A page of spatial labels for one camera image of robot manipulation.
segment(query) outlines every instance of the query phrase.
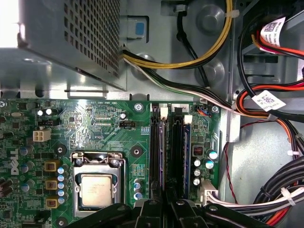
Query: ventilation holes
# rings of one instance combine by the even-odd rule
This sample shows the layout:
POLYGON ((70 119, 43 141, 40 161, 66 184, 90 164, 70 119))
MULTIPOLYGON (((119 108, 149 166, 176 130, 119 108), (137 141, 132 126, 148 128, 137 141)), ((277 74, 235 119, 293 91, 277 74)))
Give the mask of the ventilation holes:
POLYGON ((66 0, 64 39, 118 77, 120 0, 66 0))

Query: ram slot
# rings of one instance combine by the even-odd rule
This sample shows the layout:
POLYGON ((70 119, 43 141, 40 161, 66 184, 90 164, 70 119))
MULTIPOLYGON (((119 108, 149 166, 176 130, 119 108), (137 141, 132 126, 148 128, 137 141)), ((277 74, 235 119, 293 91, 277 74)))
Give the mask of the ram slot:
POLYGON ((158 104, 152 104, 152 117, 150 122, 150 170, 149 183, 154 186, 159 182, 159 108, 158 104))
POLYGON ((191 163, 191 125, 185 126, 185 147, 184 147, 184 180, 183 180, 183 198, 187 199, 190 191, 190 163, 191 163))
POLYGON ((165 183, 167 181, 167 170, 166 170, 166 160, 167 160, 167 145, 166 139, 167 137, 167 123, 166 120, 161 120, 160 122, 160 131, 159 131, 159 152, 160 152, 160 183, 162 186, 162 190, 165 190, 165 183))
POLYGON ((173 177, 176 179, 177 197, 182 197, 183 189, 183 157, 184 157, 184 125, 183 117, 175 116, 172 127, 172 141, 171 141, 171 160, 173 168, 173 177))

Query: green circuit board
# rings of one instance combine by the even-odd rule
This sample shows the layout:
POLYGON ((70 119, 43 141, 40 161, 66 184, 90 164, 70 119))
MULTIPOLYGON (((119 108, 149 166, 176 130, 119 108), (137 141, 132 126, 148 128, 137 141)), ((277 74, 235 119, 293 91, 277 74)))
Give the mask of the green circuit board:
MULTIPOLYGON (((78 217, 73 216, 73 165, 70 154, 74 151, 119 152, 127 160, 126 204, 133 206, 134 180, 142 181, 142 197, 149 196, 149 143, 151 102, 140 102, 142 109, 135 109, 135 101, 97 101, 97 100, 41 100, 41 99, 2 99, 0 100, 0 131, 5 133, 0 140, 0 178, 12 180, 13 192, 0 198, 0 228, 19 228, 25 222, 32 222, 39 211, 50 211, 50 219, 42 228, 57 228, 58 218, 64 217, 68 224, 78 217), (54 115, 39 116, 39 110, 52 109, 54 115), (136 127, 120 125, 121 113, 126 113, 126 120, 135 122, 136 127), (51 129, 51 139, 46 142, 34 142, 33 131, 40 130, 41 121, 48 122, 46 129, 51 129), (56 153, 58 145, 66 146, 66 153, 56 153), (20 154, 23 146, 32 146, 33 151, 26 156, 20 154), (134 157, 131 148, 142 149, 140 157, 134 157), (57 160, 68 169, 66 173, 66 201, 56 209, 46 206, 46 198, 56 195, 55 190, 47 190, 45 181, 58 176, 57 172, 45 171, 48 161, 57 160), (27 162, 34 164, 26 173, 22 166, 27 162), (29 190, 22 186, 29 180, 34 182, 29 190)), ((219 113, 201 116, 195 110, 194 103, 188 105, 187 114, 193 115, 192 143, 209 144, 219 147, 219 113)), ((202 177, 218 185, 218 164, 212 172, 203 165, 199 167, 202 177)), ((195 188, 191 188, 190 199, 195 200, 195 188)))

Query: motherboard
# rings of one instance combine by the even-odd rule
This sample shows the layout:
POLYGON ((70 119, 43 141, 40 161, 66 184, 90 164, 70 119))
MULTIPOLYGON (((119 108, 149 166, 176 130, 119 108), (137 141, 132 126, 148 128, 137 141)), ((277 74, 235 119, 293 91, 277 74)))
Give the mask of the motherboard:
POLYGON ((199 201, 218 185, 218 107, 196 103, 0 100, 0 228, 60 228, 153 181, 199 201))

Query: barcode label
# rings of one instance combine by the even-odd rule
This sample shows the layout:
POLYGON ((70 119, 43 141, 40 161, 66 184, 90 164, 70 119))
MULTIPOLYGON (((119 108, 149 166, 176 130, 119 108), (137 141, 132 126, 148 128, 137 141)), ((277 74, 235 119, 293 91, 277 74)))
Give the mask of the barcode label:
POLYGON ((286 105, 268 90, 264 90, 260 94, 254 96, 252 100, 262 109, 264 109, 265 112, 268 112, 271 109, 276 110, 286 105))
POLYGON ((265 25, 261 30, 261 37, 269 44, 280 46, 280 33, 286 17, 274 20, 265 25))

